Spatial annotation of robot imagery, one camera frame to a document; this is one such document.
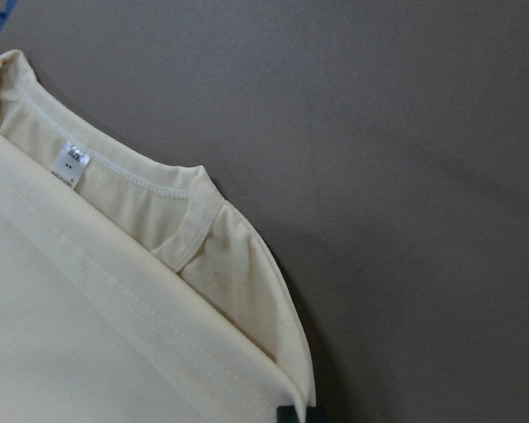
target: gray backdrop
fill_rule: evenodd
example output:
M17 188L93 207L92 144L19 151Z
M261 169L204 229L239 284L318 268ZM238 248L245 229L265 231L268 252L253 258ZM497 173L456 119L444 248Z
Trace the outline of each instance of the gray backdrop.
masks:
M331 422L529 422L529 1L19 0L11 48L112 137L205 165Z

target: stitching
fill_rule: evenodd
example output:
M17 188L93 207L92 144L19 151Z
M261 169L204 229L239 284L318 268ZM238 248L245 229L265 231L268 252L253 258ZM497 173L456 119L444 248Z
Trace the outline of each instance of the stitching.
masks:
M198 227L197 233L194 236L193 241L190 243L190 247L184 249L174 260L174 265L177 271L184 267L189 258L200 248L202 240L207 236L210 225L216 219L217 215L217 212L213 215L209 212L205 212L204 217L201 219L204 224Z
M185 333L183 333L181 330L178 330L171 322L169 322L165 317L163 317L162 315L160 315L156 310L154 310L153 308L151 308L147 303L145 303L143 300L141 300L132 290L130 290L130 288L128 286L126 286L124 283L122 283L118 278L116 278L114 275L112 275L109 271L107 271L100 263L98 263L96 260L94 260L94 258L92 256L89 256L85 251L83 251L71 238L69 238L63 231L61 231L57 225L55 225L55 223L53 223L51 220L49 220L45 215L43 215L29 200L27 200L13 185L11 185L9 182L7 181L2 181L3 183L5 183L6 185L8 185L10 187L10 189L12 189L14 192L16 192L16 194L18 195L18 198L21 199L22 201L24 201L26 204L28 204L36 213L37 215L39 215L42 219L46 220L50 225L51 225L51 228L53 228L53 230L55 230L59 235L61 235L62 238L64 238L67 242L70 243L70 245L76 249L82 256L84 256L89 263L95 265L98 269L100 269L104 274L106 274L108 276L109 279L112 279L116 284L118 284L121 288L123 288L123 290L128 293L128 295L130 295L131 297L135 298L136 301L139 301L139 303L145 307L146 309L148 309L151 314L155 315L159 320L161 320L163 323L165 323L169 329L171 329L173 332L175 332L177 335L179 335L181 338L184 338L191 346L193 346L195 349L197 349L200 353L202 353L206 358L210 359L213 363L217 364L218 367L222 368L229 376L233 377L233 379L235 379L238 383L240 383L242 386L246 387L250 392L252 392L254 394L255 397L258 398L258 400L260 402L262 402L264 405L266 405L267 407L269 407L270 409L274 410L275 407L268 401L266 400L265 398L263 398L258 392L256 392L248 383L246 383L245 381L241 380L241 378L234 374L231 370L229 370L227 367L225 367L225 365L221 362L219 362L213 355L211 355L209 352L207 352L203 347L199 346L198 344L196 344L191 338L188 337L188 335L186 335ZM205 367L203 364L197 362L191 355L189 355L185 350L181 349L177 344L173 343L164 333L162 333L159 329L157 329L154 325L152 324L149 324L149 322L147 322L144 318L141 317L141 313L138 312L137 310L135 310L134 308L132 308L131 304L125 300L123 300L123 303L126 305L126 307L132 311L140 320L142 320L143 322L147 323L149 325L150 328L152 328L152 330L155 332L155 333L158 333L163 339L165 339L165 341L167 341L167 343L169 345L173 345L174 347L176 347L178 349L179 352L181 352L185 357L187 358L190 358L191 360L193 360L197 365L199 365L202 369L204 369L204 371L209 375L211 376L212 379L215 380L215 382L219 383L220 385L223 385L225 386L229 391L231 391L234 396L240 400L240 403L243 403L246 407L248 407L250 410L253 411L253 413L255 413L255 415L257 415L258 417L260 417L261 419L263 419L264 421L266 421L265 417L260 414L257 410L255 410L252 406L250 406L248 403L242 401L243 399L247 399L247 398L244 398L242 396L240 396L239 394L235 393L232 388L224 381L222 381L221 379L219 379L219 377L212 373L211 371L209 371L207 369L207 367Z
M18 80L14 80L15 87L20 91L22 94L22 99L26 102L27 106L29 106L36 114L37 117L45 124L47 124L54 132L56 132L60 137L62 137L65 141L70 141L74 145L77 145L79 148L82 148L86 150L86 152L89 152L92 157L98 163L102 164L105 168L108 170L111 170L115 174L118 174L128 180L129 182L135 183L141 188L148 189L155 194L159 194L163 197L172 197L172 198L189 198L190 194L187 189L173 189L169 187L165 187L159 184L156 184L154 182L148 181L147 179L142 178L141 176L138 176L136 174L133 174L129 170L125 169L124 167L121 167L120 165L116 164L115 162L111 161L110 159L107 159L106 157L102 156L100 153L95 151L94 149L90 148L87 145L82 144L80 141L75 139L69 132L67 132L64 128L62 128L58 123L56 123L45 111L43 111L42 108L40 108L29 96L25 88L19 83Z

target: crew neck collar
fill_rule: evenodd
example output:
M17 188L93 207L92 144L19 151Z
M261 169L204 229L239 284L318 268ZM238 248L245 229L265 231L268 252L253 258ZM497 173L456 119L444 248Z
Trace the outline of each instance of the crew neck collar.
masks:
M90 154L91 160L156 195L189 200L180 226L152 251L173 271L179 271L199 249L225 201L205 168L156 162L94 127L39 83L19 49L0 55L0 75L13 83L35 117L65 141Z

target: shirt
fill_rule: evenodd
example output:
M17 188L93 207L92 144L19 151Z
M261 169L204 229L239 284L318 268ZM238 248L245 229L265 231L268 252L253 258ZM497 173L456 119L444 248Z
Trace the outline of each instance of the shirt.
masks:
M1 54L0 422L304 421L315 401L279 268L205 168L131 150Z

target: size tag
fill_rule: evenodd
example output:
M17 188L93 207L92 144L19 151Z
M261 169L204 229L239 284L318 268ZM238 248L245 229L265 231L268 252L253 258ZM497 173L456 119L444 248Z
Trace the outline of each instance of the size tag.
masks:
M66 143L56 156L51 173L74 189L89 160L90 155L81 152L77 146Z

